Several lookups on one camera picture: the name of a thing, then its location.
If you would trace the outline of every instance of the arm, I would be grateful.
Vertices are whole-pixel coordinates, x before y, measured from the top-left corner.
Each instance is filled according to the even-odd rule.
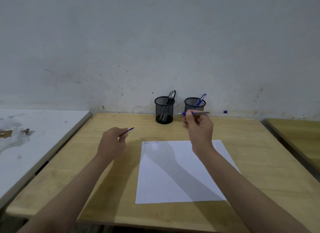
[[[251,232],[310,232],[287,211],[251,184],[212,145],[213,123],[187,112],[192,150]]]
[[[100,175],[126,147],[128,134],[121,135],[126,130],[114,127],[104,132],[96,156],[18,233],[70,232]]]

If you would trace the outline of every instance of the wooden table surface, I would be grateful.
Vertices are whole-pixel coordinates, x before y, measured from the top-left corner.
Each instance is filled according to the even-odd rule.
[[[320,122],[267,119],[267,124],[320,172]]]
[[[213,139],[221,139],[241,173],[309,230],[320,228],[320,184],[255,119],[218,118]],[[142,141],[189,140],[181,117],[168,125],[153,115],[99,113],[93,117],[8,206],[7,213],[32,217],[94,157],[103,131],[135,127],[127,147],[103,172],[79,222],[248,232],[227,201],[135,204]]]

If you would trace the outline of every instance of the blue pen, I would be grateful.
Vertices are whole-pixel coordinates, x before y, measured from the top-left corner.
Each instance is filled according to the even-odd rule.
[[[200,100],[198,101],[198,104],[197,104],[197,106],[199,106],[200,104],[201,104],[201,102],[202,102],[202,100],[203,100],[203,98],[206,96],[207,94],[203,94],[203,96],[200,98]]]
[[[208,114],[208,113],[210,113],[210,112],[208,112],[208,111],[192,111],[192,114],[193,114],[194,116],[199,116],[199,115]],[[186,115],[186,112],[184,111],[184,112],[182,112],[182,113],[176,113],[175,115],[183,115],[183,116],[185,116],[185,115]]]
[[[132,129],[134,129],[134,127],[126,130],[124,133],[127,133],[127,132],[131,131]]]

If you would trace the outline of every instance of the pen holder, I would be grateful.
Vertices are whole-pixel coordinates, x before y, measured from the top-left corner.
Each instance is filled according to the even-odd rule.
[[[184,111],[187,111],[187,110],[203,110],[205,105],[206,105],[206,102],[204,100],[202,100],[200,105],[197,106],[199,100],[200,100],[200,98],[196,98],[196,97],[186,98],[184,100],[184,103],[185,103]]]
[[[168,99],[168,96],[160,96],[154,100],[155,121],[160,124],[169,124],[173,121],[175,100],[167,105]]]

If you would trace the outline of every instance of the forearm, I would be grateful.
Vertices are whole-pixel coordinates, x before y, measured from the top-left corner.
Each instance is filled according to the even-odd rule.
[[[199,159],[251,232],[310,232],[214,149],[201,153]]]
[[[111,161],[95,156],[21,232],[70,232],[100,175]]]

